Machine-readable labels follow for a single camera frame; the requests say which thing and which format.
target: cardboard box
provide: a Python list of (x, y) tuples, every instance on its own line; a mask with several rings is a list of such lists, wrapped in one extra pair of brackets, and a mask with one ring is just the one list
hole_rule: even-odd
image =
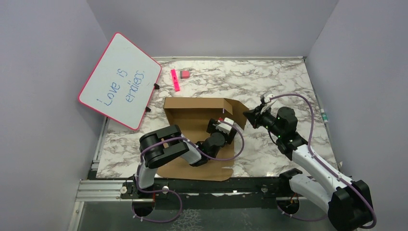
[[(248, 108), (240, 101), (225, 98), (167, 97), (164, 104), (169, 124), (177, 124), (183, 135), (194, 143), (204, 141), (210, 136), (206, 130), (211, 118), (228, 117), (244, 129), (246, 118), (242, 113), (247, 110)], [(232, 142), (221, 148), (217, 158), (225, 159), (234, 155), (234, 142)], [(157, 173), (166, 178), (223, 181), (233, 174), (232, 169), (224, 167), (230, 167), (233, 164), (233, 160), (210, 160), (202, 166), (191, 167), (179, 157), (160, 167)]]

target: marble surface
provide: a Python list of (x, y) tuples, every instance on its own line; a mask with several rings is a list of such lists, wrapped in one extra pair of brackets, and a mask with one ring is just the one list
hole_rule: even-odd
[[(259, 105), (259, 96), (268, 90), (273, 94), (296, 92), (311, 101), (319, 111), (316, 97), (303, 60), (210, 60), (161, 61), (160, 90), (153, 93), (147, 113), (138, 131), (132, 131), (112, 120), (109, 122), (97, 178), (124, 178), (135, 173), (140, 152), (139, 138), (147, 132), (168, 126), (163, 111), (165, 97), (224, 97), (243, 102), (252, 109)], [(190, 70), (189, 79), (179, 80), (181, 91), (175, 92), (170, 70)], [(299, 97), (283, 97), (272, 106), (273, 114), (282, 106), (295, 110), (297, 131), (309, 136), (311, 117), (307, 104)], [(282, 155), (271, 142), (264, 128), (253, 129), (247, 122), (244, 130), (245, 149), (235, 159), (234, 177), (277, 176), (291, 168), (299, 168)], [(316, 113), (312, 146), (334, 167), (335, 158), (320, 113)], [(241, 140), (235, 137), (235, 151)]]

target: pink highlighter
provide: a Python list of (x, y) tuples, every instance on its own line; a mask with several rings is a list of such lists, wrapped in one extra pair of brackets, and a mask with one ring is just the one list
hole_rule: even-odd
[(176, 75), (176, 70), (175, 69), (172, 69), (171, 71), (170, 71), (170, 73), (171, 73), (171, 78), (172, 78), (172, 80), (173, 80), (173, 84), (174, 84), (174, 90), (176, 90), (176, 91), (180, 91), (180, 86), (179, 86), (179, 80), (177, 79), (177, 75)]

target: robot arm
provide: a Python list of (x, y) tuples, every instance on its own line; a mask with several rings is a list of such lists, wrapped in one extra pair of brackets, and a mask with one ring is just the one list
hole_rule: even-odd
[[(243, 114), (254, 128), (265, 127), (278, 137), (276, 145), (279, 151), (302, 166), (317, 181), (310, 180), (304, 174), (291, 176), (288, 180), (292, 191), (303, 195), (325, 211), (337, 230), (354, 230), (372, 221), (369, 208), (346, 183), (356, 189), (372, 207), (368, 185), (362, 180), (355, 182), (340, 173), (312, 148), (311, 154), (307, 141), (296, 132), (297, 118), (294, 110), (281, 107), (276, 117), (273, 116), (270, 106), (266, 106), (270, 100), (266, 100), (265, 96), (270, 95), (266, 93), (261, 96), (261, 104)], [(327, 169), (336, 173), (338, 178), (334, 178)]]
[[(225, 122), (234, 124), (234, 121), (225, 118)], [(143, 157), (140, 163), (140, 171), (135, 174), (139, 181), (141, 189), (146, 189), (153, 185), (154, 177), (157, 169), (168, 162), (181, 157), (186, 160), (191, 166), (198, 167), (208, 162), (209, 158), (201, 155), (197, 148), (203, 153), (212, 158), (216, 158), (218, 151), (226, 144), (231, 144), (234, 140), (236, 131), (232, 130), (231, 126), (224, 123), (219, 123), (214, 119), (210, 119), (207, 126), (207, 133), (210, 134), (205, 141), (196, 143), (197, 147), (191, 145), (185, 140), (175, 140), (168, 143), (168, 147), (159, 145), (151, 148)], [(184, 137), (180, 128), (177, 125), (172, 125), (143, 135), (140, 141), (140, 152), (146, 148), (175, 137)]]

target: white wall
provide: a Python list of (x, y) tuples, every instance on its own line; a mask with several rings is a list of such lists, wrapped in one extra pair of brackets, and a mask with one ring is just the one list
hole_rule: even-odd
[(338, 0), (87, 0), (152, 56), (306, 56)]
[(377, 230), (406, 230), (408, 1), (340, 0), (306, 60), (347, 174), (371, 189)]
[(102, 122), (76, 96), (107, 40), (85, 0), (0, 5), (0, 230), (66, 230)]

